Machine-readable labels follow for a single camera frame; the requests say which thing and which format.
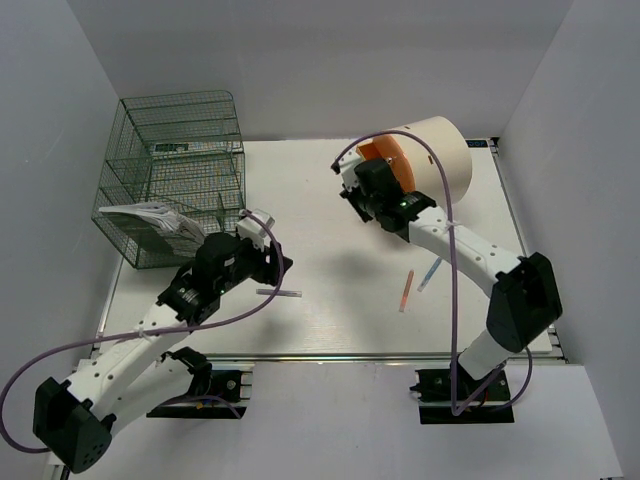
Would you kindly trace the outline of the round white drawer organizer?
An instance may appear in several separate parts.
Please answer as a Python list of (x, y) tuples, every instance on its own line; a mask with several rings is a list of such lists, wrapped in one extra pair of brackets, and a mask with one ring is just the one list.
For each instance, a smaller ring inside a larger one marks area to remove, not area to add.
[(419, 191), (441, 206), (446, 205), (439, 171), (443, 168), (451, 202), (458, 203), (469, 189), (473, 169), (470, 149), (456, 126), (436, 116), (395, 129), (415, 135), (426, 145), (394, 133), (365, 140), (357, 145), (356, 152), (365, 161), (387, 160), (404, 191)]

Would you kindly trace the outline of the blue pen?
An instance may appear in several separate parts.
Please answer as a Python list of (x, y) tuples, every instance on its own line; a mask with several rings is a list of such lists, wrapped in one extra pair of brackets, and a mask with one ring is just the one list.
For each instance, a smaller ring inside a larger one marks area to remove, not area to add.
[(442, 263), (442, 259), (440, 257), (438, 257), (433, 262), (433, 264), (431, 265), (431, 267), (429, 268), (429, 270), (427, 271), (427, 273), (425, 274), (425, 276), (423, 277), (423, 279), (419, 283), (419, 285), (417, 287), (417, 291), (418, 292), (422, 292), (426, 288), (428, 283), (431, 281), (431, 279), (433, 278), (433, 276), (437, 272), (437, 270), (438, 270), (439, 266), (441, 265), (441, 263)]

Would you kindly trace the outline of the grey setup guide booklet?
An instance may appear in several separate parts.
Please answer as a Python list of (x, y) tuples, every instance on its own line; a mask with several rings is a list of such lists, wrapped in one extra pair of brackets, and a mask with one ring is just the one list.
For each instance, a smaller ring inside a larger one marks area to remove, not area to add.
[(192, 257), (206, 237), (197, 221), (160, 202), (103, 206), (99, 213), (149, 253)]

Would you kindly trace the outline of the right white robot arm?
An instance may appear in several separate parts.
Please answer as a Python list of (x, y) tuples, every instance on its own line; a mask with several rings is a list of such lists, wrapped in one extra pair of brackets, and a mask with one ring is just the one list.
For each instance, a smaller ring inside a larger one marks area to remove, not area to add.
[(544, 255), (518, 256), (450, 221), (431, 197), (404, 191), (383, 159), (343, 158), (333, 170), (342, 177), (341, 197), (363, 221), (375, 220), (383, 230), (447, 261), (489, 298), (486, 327), (459, 354), (451, 374), (459, 396), (477, 397), (492, 370), (562, 315), (553, 267)]

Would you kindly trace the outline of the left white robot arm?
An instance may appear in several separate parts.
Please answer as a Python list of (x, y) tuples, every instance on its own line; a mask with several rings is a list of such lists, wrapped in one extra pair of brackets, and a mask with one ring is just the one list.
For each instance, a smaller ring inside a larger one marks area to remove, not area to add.
[(209, 235), (134, 330), (109, 336), (110, 348), (90, 365), (38, 386), (33, 432), (72, 473), (91, 468), (117, 433), (165, 401), (207, 396), (211, 364), (174, 346), (207, 324), (223, 295), (244, 281), (281, 285), (293, 261), (265, 235)]

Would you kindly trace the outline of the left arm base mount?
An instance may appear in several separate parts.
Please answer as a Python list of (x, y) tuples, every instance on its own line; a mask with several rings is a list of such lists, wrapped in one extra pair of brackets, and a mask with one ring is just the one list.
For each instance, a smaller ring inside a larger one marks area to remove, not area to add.
[(240, 420), (246, 413), (252, 389), (252, 368), (213, 364), (190, 347), (167, 351), (160, 366), (173, 372), (186, 368), (187, 386), (146, 414), (147, 418)]

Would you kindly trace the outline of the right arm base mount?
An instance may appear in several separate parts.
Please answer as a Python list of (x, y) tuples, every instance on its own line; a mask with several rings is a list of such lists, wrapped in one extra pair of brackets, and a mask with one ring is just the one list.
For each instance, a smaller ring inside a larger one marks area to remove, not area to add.
[(511, 392), (502, 371), (482, 390), (458, 416), (451, 411), (450, 369), (416, 370), (416, 383), (409, 387), (418, 402), (421, 425), (490, 425), (513, 424), (513, 408), (503, 407), (511, 400)]

